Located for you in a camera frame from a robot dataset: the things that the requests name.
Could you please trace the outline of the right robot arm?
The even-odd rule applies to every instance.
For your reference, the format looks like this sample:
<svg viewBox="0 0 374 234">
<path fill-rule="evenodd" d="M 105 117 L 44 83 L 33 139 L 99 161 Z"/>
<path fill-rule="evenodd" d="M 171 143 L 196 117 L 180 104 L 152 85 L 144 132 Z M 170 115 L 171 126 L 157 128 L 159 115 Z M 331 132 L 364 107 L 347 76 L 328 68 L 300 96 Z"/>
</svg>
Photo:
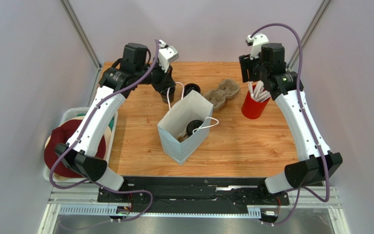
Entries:
<svg viewBox="0 0 374 234">
<path fill-rule="evenodd" d="M 249 55 L 239 57 L 243 81 L 261 81 L 280 108 L 294 139 L 298 162 L 265 179 L 271 194 L 328 182 L 342 164 L 321 137 L 307 105 L 303 85 L 296 72 L 286 71 L 285 49 L 281 43 L 262 42 Z"/>
</svg>

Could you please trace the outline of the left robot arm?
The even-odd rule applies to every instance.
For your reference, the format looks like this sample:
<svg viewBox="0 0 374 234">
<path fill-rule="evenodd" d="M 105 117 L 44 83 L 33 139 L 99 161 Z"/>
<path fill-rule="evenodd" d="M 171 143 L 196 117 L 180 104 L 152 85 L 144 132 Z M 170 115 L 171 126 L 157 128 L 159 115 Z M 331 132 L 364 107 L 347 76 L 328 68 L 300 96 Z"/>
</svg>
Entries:
<svg viewBox="0 0 374 234">
<path fill-rule="evenodd" d="M 53 180 L 60 163 L 84 177 L 78 184 L 89 181 L 109 191 L 118 191 L 123 185 L 124 178 L 96 153 L 110 120 L 138 85 L 151 85 L 160 94 L 175 87 L 171 62 L 179 58 L 178 51 L 162 40 L 156 40 L 155 44 L 154 55 L 145 45 L 126 44 L 123 56 L 104 71 L 83 121 L 66 143 L 55 147 L 58 159 L 49 172 L 54 187 L 62 188 Z"/>
</svg>

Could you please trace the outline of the white paper bag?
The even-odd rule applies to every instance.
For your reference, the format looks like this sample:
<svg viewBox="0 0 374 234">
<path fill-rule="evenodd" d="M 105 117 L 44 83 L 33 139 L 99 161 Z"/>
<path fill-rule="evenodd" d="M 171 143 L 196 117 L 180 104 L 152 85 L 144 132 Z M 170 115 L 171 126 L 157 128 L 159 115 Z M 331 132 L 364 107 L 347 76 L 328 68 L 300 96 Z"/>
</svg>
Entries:
<svg viewBox="0 0 374 234">
<path fill-rule="evenodd" d="M 182 165 L 219 121 L 212 117 L 213 104 L 196 91 L 182 95 L 178 102 L 168 106 L 157 124 L 158 133 L 164 153 Z"/>
</svg>

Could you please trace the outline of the black cup lid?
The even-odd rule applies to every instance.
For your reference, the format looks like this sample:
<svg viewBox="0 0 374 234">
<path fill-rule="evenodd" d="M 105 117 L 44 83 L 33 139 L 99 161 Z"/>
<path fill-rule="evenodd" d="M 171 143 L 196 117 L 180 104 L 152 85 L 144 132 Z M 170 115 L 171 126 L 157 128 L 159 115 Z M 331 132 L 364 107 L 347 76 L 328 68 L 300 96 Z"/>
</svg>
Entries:
<svg viewBox="0 0 374 234">
<path fill-rule="evenodd" d="M 186 127 L 187 136 L 193 135 L 194 130 L 201 127 L 202 124 L 203 124 L 203 121 L 201 121 L 199 119 L 195 119 L 195 120 L 192 120 L 191 122 L 189 122 L 187 127 Z"/>
</svg>

